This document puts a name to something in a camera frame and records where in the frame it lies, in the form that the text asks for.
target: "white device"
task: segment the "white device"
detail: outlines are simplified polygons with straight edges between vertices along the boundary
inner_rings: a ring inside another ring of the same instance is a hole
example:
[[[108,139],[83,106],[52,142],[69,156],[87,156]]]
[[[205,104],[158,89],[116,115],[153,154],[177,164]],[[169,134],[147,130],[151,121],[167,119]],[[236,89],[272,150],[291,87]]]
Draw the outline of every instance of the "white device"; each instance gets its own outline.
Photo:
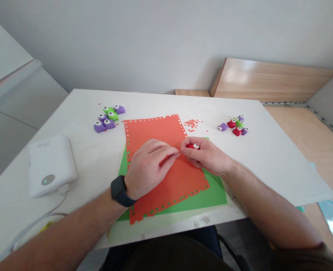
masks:
[[[39,198],[77,179],[70,139],[57,135],[28,147],[30,195]]]

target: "orange paper sheet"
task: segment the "orange paper sheet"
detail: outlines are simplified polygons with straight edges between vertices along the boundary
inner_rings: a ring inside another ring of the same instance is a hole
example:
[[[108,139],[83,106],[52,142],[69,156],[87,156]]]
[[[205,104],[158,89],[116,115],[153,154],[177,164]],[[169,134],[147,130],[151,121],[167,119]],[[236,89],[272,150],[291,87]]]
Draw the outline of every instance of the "orange paper sheet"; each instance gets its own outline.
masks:
[[[125,120],[128,162],[134,153],[149,139],[157,139],[180,149],[187,137],[179,116],[171,115],[152,119]],[[154,214],[209,188],[202,169],[194,167],[181,155],[170,168],[165,179],[150,193],[140,198],[130,208],[130,224],[141,221],[143,216]]]

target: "hand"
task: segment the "hand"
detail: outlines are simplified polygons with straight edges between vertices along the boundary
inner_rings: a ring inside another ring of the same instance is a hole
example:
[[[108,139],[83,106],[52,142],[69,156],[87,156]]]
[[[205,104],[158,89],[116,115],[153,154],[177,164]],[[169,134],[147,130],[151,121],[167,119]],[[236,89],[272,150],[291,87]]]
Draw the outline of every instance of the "hand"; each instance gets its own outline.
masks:
[[[186,148],[186,145],[194,143],[199,149]],[[215,146],[209,139],[201,137],[188,137],[181,143],[181,153],[196,167],[205,167],[214,175],[221,176],[228,173],[235,161]]]
[[[149,193],[161,183],[179,156],[179,150],[165,142],[156,139],[147,141],[132,157],[125,176],[127,195],[136,200]]]

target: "black smartwatch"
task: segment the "black smartwatch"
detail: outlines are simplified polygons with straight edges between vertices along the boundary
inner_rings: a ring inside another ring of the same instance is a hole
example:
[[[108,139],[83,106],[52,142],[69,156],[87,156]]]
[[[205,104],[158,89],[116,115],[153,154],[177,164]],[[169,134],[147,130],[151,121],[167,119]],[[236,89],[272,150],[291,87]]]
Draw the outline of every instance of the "black smartwatch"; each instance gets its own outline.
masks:
[[[126,194],[125,176],[120,175],[111,183],[111,197],[116,200],[122,206],[130,207],[133,206],[137,200],[129,198]]]

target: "yellow object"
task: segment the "yellow object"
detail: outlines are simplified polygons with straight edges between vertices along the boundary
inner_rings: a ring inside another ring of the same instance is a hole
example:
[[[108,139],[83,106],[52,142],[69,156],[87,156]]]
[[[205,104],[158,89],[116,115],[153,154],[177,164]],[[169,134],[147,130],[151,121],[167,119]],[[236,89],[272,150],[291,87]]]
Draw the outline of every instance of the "yellow object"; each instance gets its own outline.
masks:
[[[38,232],[38,234],[40,234],[41,232],[43,232],[44,230],[46,230],[47,228],[51,227],[55,222],[53,221],[49,221],[47,222],[47,224]]]

